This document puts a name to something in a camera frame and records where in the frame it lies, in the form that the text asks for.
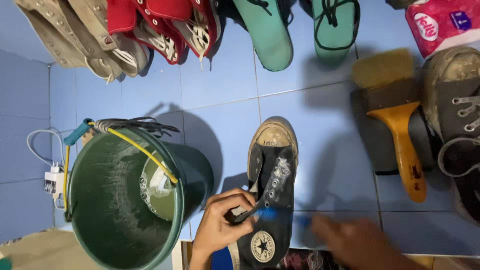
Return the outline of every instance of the pink plastic packaging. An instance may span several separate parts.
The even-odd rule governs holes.
[[[480,0],[418,1],[405,17],[424,58],[480,39]]]

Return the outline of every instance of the wooden brush handle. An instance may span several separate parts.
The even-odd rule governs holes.
[[[410,140],[410,135],[408,135],[410,115],[419,105],[419,102],[413,102],[367,113],[369,116],[378,118],[390,128],[395,144],[398,170],[408,196],[414,202],[423,202],[427,195],[422,165]]]

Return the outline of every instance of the soapy water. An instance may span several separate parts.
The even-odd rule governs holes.
[[[152,155],[168,169],[157,152],[153,152]],[[172,221],[175,197],[170,178],[150,158],[145,162],[138,182],[140,184],[140,197],[148,206],[148,209],[158,217]]]

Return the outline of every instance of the teal shoe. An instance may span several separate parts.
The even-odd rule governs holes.
[[[312,0],[315,51],[323,63],[338,65],[357,38],[357,0]]]
[[[277,1],[281,0],[233,0],[258,59],[270,71],[286,69],[293,59],[292,42]]]

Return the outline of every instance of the hand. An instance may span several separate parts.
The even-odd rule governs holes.
[[[312,220],[313,233],[335,259],[356,270],[424,270],[393,248],[378,226],[367,219],[334,222],[326,216]]]
[[[191,266],[207,263],[212,253],[251,233],[255,224],[252,216],[235,226],[223,216],[232,208],[241,206],[250,211],[254,205],[255,198],[239,188],[210,197],[193,241]]]

